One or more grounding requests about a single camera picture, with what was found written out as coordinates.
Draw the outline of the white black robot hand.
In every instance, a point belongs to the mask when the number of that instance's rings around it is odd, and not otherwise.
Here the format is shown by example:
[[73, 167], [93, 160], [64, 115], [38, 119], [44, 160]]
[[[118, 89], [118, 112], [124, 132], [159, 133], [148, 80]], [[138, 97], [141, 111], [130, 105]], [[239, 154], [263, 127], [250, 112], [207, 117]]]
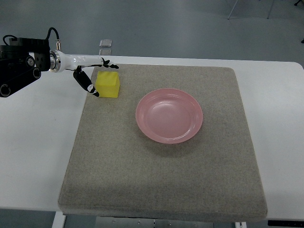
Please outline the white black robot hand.
[[99, 96], [91, 79], [82, 70], [84, 67], [106, 67], [118, 69], [119, 66], [98, 55], [70, 55], [59, 50], [50, 51], [50, 71], [59, 73], [64, 70], [73, 71], [73, 77], [78, 84], [94, 96]]

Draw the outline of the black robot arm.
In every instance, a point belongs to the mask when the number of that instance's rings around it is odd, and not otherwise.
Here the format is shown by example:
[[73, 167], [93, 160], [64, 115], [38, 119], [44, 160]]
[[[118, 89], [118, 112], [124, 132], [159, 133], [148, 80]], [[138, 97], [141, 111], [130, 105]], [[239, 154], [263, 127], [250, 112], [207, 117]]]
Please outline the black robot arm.
[[60, 50], [59, 33], [50, 27], [45, 39], [18, 38], [5, 35], [0, 47], [0, 96], [5, 98], [40, 79], [41, 73], [55, 69], [59, 63], [51, 53], [49, 38], [56, 35], [57, 50]]

